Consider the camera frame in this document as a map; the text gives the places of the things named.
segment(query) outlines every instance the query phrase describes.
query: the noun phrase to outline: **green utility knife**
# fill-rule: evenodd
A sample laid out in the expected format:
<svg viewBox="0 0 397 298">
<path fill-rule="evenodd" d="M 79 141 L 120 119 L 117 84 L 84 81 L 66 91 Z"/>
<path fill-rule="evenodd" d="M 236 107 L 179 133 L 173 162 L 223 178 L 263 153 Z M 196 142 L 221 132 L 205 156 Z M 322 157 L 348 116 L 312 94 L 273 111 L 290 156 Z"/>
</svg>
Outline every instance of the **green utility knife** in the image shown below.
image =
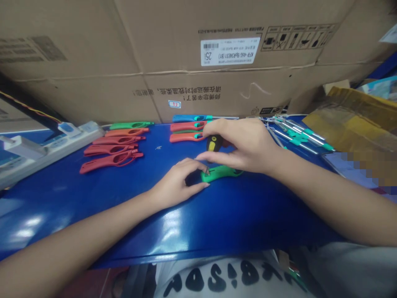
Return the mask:
<svg viewBox="0 0 397 298">
<path fill-rule="evenodd" d="M 110 130 L 116 129 L 132 129 L 132 128 L 143 128 L 153 125 L 154 122 L 129 122 L 129 123 L 115 123 L 110 126 Z"/>
<path fill-rule="evenodd" d="M 203 182 L 210 183 L 216 179 L 222 178 L 222 177 L 238 177 L 240 176 L 244 171 L 241 170 L 235 170 L 232 168 L 229 168 L 228 166 L 217 166 L 214 168 L 210 168 L 208 170 L 209 175 L 206 175 L 204 172 L 201 173 L 201 180 Z"/>
</svg>

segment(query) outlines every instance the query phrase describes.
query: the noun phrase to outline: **left hand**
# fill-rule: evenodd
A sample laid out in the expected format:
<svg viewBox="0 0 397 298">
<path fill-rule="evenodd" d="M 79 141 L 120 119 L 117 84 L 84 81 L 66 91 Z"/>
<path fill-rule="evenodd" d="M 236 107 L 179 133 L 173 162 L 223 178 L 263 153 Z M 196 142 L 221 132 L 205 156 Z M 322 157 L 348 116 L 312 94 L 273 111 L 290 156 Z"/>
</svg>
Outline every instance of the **left hand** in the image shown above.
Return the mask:
<svg viewBox="0 0 397 298">
<path fill-rule="evenodd" d="M 161 209 L 175 206 L 210 186 L 202 182 L 188 187 L 185 183 L 190 173 L 197 169 L 205 172 L 206 168 L 201 162 L 186 158 L 173 166 L 148 193 Z"/>
</svg>

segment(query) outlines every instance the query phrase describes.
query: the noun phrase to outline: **plastic handle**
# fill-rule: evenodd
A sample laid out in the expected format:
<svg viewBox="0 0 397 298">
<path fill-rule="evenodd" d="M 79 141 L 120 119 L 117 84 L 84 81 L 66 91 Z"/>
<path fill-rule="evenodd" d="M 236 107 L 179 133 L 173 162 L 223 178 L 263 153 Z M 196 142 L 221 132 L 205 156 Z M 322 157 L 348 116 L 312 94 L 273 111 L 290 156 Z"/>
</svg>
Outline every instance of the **plastic handle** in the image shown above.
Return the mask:
<svg viewBox="0 0 397 298">
<path fill-rule="evenodd" d="M 126 166 L 127 164 L 131 163 L 136 157 L 141 156 L 143 156 L 143 153 L 137 152 L 136 150 L 131 150 L 103 157 L 100 159 L 94 159 L 92 161 L 84 163 L 81 166 L 80 174 L 85 174 L 106 166 Z"/>
<path fill-rule="evenodd" d="M 153 125 L 154 122 L 129 122 L 129 123 L 115 123 L 110 126 L 110 130 L 117 129 L 132 129 L 132 128 L 143 128 L 149 125 Z"/>
<path fill-rule="evenodd" d="M 92 142 L 93 145 L 129 145 L 134 142 L 146 139 L 146 137 L 100 137 Z"/>
<path fill-rule="evenodd" d="M 173 123 L 205 121 L 205 120 L 212 120 L 212 116 L 211 115 L 174 115 L 172 118 Z"/>
<path fill-rule="evenodd" d="M 209 170 L 209 175 L 206 175 L 204 172 L 201 172 L 201 180 L 203 182 L 210 183 L 214 180 L 217 180 L 219 178 L 223 177 L 237 177 L 240 176 L 244 171 L 241 170 L 235 170 L 232 168 L 229 168 L 228 166 L 217 166 L 214 168 L 210 168 Z"/>
<path fill-rule="evenodd" d="M 171 143 L 176 143 L 176 142 L 182 142 L 182 141 L 194 141 L 194 142 L 199 142 L 204 140 L 203 138 L 203 133 L 199 132 L 193 132 L 193 133 L 188 133 L 188 134 L 174 134 L 170 135 L 170 142 Z"/>
<path fill-rule="evenodd" d="M 84 156 L 94 156 L 100 154 L 117 154 L 127 150 L 135 149 L 138 147 L 138 144 L 131 145 L 91 145 L 87 149 L 84 150 Z"/>
<path fill-rule="evenodd" d="M 132 137 L 141 135 L 144 132 L 148 132 L 148 128 L 134 128 L 128 130 L 111 130 L 105 134 L 105 137 Z"/>
<path fill-rule="evenodd" d="M 177 131 L 177 132 L 173 132 L 173 134 L 181 134 L 181 133 L 198 133 L 198 132 L 203 132 L 203 130 L 181 130 L 181 131 Z"/>
<path fill-rule="evenodd" d="M 181 130 L 202 130 L 206 124 L 207 121 L 174 123 L 171 124 L 170 129 L 172 132 Z"/>
</svg>

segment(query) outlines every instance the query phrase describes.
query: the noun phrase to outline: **black lettering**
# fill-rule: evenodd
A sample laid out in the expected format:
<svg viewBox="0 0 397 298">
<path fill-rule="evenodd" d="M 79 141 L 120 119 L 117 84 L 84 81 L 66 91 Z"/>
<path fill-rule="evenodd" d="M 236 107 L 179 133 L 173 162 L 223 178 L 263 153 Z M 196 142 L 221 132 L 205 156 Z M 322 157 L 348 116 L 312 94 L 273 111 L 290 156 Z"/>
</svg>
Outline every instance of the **black lettering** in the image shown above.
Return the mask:
<svg viewBox="0 0 397 298">
<path fill-rule="evenodd" d="M 167 297 L 170 291 L 174 289 L 179 292 L 182 289 L 182 279 L 179 274 L 175 275 L 172 281 L 168 284 L 167 288 L 164 291 L 163 297 Z"/>
<path fill-rule="evenodd" d="M 200 292 L 204 288 L 204 280 L 199 268 L 190 271 L 185 282 L 186 287 L 195 292 Z"/>
<path fill-rule="evenodd" d="M 249 286 L 258 282 L 259 274 L 254 265 L 246 260 L 243 260 L 241 261 L 240 267 L 241 271 L 243 272 L 241 281 L 244 285 Z"/>
<path fill-rule="evenodd" d="M 223 292 L 226 289 L 226 282 L 217 275 L 221 273 L 222 271 L 217 264 L 212 265 L 211 276 L 215 282 L 212 281 L 211 277 L 208 278 L 208 288 L 212 292 Z"/>
<path fill-rule="evenodd" d="M 263 262 L 262 264 L 262 268 L 264 269 L 263 274 L 262 274 L 262 278 L 266 281 L 269 281 L 272 279 L 273 274 L 282 281 L 282 277 L 281 274 L 278 273 L 278 271 L 276 269 L 273 268 L 272 265 L 270 265 L 269 263 Z"/>
<path fill-rule="evenodd" d="M 229 277 L 230 279 L 234 279 L 237 277 L 237 272 L 230 263 L 227 264 L 227 277 Z"/>
<path fill-rule="evenodd" d="M 307 290 L 288 273 L 284 272 L 284 278 L 287 281 L 287 283 L 289 283 L 291 286 L 292 286 L 292 281 L 294 281 L 301 288 L 303 292 L 307 293 Z"/>
</svg>

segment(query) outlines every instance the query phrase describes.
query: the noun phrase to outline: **power strip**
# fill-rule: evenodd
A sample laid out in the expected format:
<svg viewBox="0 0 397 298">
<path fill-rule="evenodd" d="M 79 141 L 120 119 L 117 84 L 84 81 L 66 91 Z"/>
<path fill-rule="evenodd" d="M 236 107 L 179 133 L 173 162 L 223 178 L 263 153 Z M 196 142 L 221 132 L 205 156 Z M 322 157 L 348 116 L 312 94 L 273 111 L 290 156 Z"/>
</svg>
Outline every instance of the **power strip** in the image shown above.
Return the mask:
<svg viewBox="0 0 397 298">
<path fill-rule="evenodd" d="M 80 135 L 73 138 L 66 135 L 61 138 L 57 137 L 53 142 L 45 145 L 47 155 L 36 161 L 18 157 L 0 166 L 0 190 L 64 158 L 105 134 L 102 127 L 93 121 L 83 124 L 79 128 L 82 131 Z"/>
</svg>

